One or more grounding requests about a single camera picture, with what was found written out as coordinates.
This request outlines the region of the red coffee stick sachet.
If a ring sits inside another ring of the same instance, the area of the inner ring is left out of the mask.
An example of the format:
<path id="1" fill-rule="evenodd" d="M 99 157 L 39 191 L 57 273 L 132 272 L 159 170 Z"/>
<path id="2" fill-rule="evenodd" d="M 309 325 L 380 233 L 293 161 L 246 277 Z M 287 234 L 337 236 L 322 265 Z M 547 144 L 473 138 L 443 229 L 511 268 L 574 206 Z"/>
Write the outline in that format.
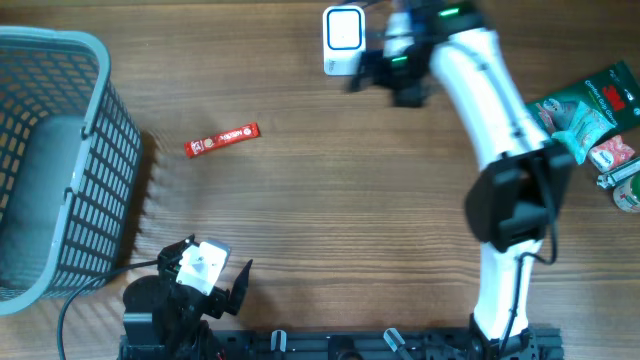
<path id="1" fill-rule="evenodd" d="M 260 129 L 257 123 L 235 128 L 220 134 L 209 136 L 203 139 L 186 142 L 184 144 L 185 154 L 188 158 L 194 158 L 204 153 L 223 148 L 238 142 L 258 138 Z"/>

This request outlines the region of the teal wet wipes pack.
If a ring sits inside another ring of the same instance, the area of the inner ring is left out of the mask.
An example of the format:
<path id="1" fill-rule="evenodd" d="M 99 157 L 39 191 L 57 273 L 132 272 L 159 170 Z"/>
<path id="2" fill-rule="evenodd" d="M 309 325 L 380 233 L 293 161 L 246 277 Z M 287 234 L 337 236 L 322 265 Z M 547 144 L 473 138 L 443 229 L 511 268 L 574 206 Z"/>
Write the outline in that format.
<path id="1" fill-rule="evenodd" d="M 577 164 L 582 164 L 588 151 L 614 128 L 608 118 L 584 102 L 553 100 L 551 109 L 556 125 L 552 138 L 567 148 Z"/>

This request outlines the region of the green sponge pack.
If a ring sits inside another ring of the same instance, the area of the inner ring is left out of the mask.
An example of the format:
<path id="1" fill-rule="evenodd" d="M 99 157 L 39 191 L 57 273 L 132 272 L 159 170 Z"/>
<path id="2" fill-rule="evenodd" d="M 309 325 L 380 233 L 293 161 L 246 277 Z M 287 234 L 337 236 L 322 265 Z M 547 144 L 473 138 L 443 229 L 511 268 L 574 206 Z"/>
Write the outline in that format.
<path id="1" fill-rule="evenodd" d="M 614 136 L 639 126 L 639 83 L 624 61 L 530 101 L 526 108 L 549 134 L 570 127 L 579 107 L 598 112 L 612 125 Z"/>

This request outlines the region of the red snack packet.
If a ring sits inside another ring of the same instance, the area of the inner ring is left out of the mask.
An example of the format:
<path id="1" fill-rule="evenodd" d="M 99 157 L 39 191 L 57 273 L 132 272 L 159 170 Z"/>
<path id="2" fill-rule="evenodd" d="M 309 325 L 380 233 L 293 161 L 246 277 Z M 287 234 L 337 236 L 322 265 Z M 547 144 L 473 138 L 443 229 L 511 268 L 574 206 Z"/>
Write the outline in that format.
<path id="1" fill-rule="evenodd" d="M 601 173 L 606 173 L 630 161 L 634 154 L 635 150 L 620 135 L 616 135 L 593 147 L 588 158 Z"/>

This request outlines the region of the green lid jar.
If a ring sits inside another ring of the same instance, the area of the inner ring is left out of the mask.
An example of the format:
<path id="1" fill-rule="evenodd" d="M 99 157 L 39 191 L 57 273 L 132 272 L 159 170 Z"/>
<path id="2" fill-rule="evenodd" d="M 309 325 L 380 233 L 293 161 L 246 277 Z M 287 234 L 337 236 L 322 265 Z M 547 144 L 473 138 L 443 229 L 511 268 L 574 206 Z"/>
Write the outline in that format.
<path id="1" fill-rule="evenodd" d="M 617 186 L 613 192 L 613 199 L 619 209 L 629 213 L 639 213 L 639 181 L 640 174 L 636 173 Z"/>

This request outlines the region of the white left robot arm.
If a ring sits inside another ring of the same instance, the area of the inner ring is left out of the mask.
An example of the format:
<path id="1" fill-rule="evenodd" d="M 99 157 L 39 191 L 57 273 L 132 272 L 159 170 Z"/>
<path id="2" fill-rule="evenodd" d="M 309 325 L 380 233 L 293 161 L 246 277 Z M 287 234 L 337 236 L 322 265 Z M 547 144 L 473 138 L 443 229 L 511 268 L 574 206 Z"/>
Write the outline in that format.
<path id="1" fill-rule="evenodd" d="M 169 245 L 157 256 L 156 275 L 142 277 L 125 289 L 125 334 L 120 359 L 227 359 L 205 315 L 219 319 L 239 313 L 249 288 L 248 261 L 233 287 L 216 286 L 231 248 L 219 241 L 196 242 L 193 234 Z"/>

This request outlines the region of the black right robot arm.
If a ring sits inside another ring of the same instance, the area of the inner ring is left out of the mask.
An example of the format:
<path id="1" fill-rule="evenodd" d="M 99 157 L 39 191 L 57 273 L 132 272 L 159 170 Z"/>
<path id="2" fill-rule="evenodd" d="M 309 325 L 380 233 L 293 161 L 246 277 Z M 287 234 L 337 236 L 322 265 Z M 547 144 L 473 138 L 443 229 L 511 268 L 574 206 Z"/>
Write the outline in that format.
<path id="1" fill-rule="evenodd" d="M 534 263 L 558 255 L 557 217 L 573 168 L 565 148 L 531 118 L 508 71 L 497 30 L 472 1 L 395 1 L 380 50 L 365 51 L 349 89 L 391 91 L 420 107 L 427 76 L 445 90 L 475 152 L 479 176 L 465 199 L 481 244 L 477 337 L 509 346 L 529 327 Z"/>

